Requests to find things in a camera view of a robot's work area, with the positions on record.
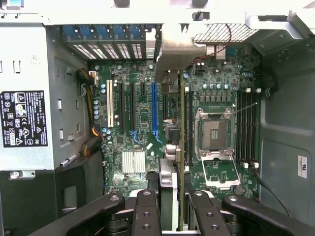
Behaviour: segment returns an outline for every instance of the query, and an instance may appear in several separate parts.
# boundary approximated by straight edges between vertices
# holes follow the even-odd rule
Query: heatsink
[[[145,151],[122,152],[123,174],[140,174],[146,172]]]

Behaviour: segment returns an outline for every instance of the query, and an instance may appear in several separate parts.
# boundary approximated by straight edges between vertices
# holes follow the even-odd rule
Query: white sticker
[[[147,145],[146,149],[149,150],[152,146],[153,146],[153,144],[152,144],[152,143],[149,143],[149,144]]]
[[[298,156],[297,175],[307,178],[307,157]]]

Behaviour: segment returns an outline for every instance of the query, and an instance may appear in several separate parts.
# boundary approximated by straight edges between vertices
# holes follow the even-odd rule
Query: black wire
[[[255,169],[252,169],[252,173],[254,174],[255,178],[257,179],[258,183],[263,186],[265,189],[267,189],[272,196],[274,196],[278,202],[282,205],[282,207],[284,208],[284,210],[286,211],[287,215],[292,217],[292,213],[289,210],[289,208],[285,205],[285,203],[279,198],[279,196],[266,184],[265,181],[262,180],[262,178],[260,178],[259,174],[257,173],[257,171]]]

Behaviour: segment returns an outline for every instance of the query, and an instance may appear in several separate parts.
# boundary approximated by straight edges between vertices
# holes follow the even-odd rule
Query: white pci slot
[[[108,127],[114,127],[114,82],[106,81],[107,85],[107,122]]]

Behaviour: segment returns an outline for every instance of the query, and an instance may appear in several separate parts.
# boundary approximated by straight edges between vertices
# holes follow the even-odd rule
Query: power supply label
[[[44,91],[0,93],[4,148],[47,146]]]

